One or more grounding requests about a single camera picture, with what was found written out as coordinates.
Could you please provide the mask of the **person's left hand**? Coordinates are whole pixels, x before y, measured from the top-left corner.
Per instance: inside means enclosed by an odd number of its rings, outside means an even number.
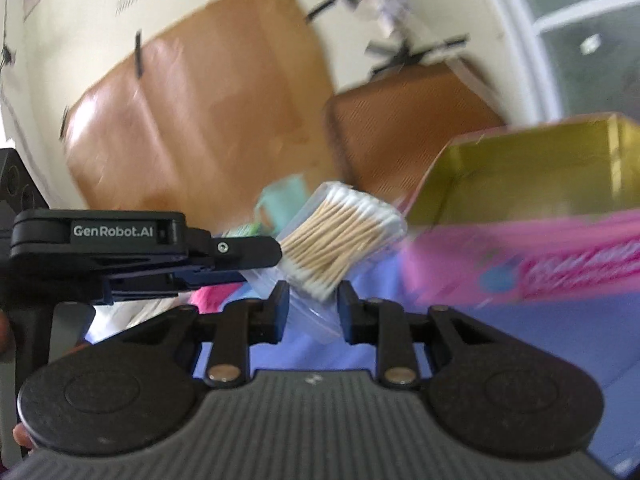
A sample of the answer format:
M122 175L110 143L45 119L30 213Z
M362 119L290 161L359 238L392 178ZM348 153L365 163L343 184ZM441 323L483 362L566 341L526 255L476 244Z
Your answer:
M6 409L6 417L1 421L1 427L8 429L11 427L11 440L13 447L17 451L21 451L22 454L30 455L37 448L34 440L30 436L26 426L20 421L17 414L16 407L16 370L17 370L17 357L16 357L16 341L13 335L13 330L9 317L6 312L1 312L1 365L6 367L6 370L1 372L1 378L6 382L1 387L1 395L6 402L11 402L11 407Z

